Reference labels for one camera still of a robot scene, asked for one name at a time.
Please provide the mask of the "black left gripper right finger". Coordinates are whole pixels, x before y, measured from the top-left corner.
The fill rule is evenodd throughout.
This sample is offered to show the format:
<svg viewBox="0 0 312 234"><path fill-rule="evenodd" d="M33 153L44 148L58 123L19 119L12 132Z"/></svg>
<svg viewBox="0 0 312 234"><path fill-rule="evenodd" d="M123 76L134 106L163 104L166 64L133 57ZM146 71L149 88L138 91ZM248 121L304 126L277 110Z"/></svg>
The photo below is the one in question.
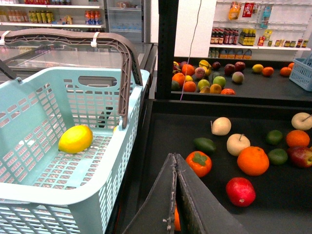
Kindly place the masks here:
<svg viewBox="0 0 312 234"><path fill-rule="evenodd" d="M208 187L175 154L177 209L183 234L247 234L245 227L225 209Z"/></svg>

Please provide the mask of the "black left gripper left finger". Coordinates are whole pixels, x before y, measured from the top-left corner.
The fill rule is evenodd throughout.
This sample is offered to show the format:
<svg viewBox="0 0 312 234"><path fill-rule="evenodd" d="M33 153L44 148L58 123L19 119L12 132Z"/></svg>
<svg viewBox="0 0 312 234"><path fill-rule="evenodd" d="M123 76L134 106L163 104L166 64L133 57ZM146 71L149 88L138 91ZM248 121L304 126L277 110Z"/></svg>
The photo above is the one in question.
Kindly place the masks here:
<svg viewBox="0 0 312 234"><path fill-rule="evenodd" d="M169 153L144 203L125 234L173 234L177 184L176 154Z"/></svg>

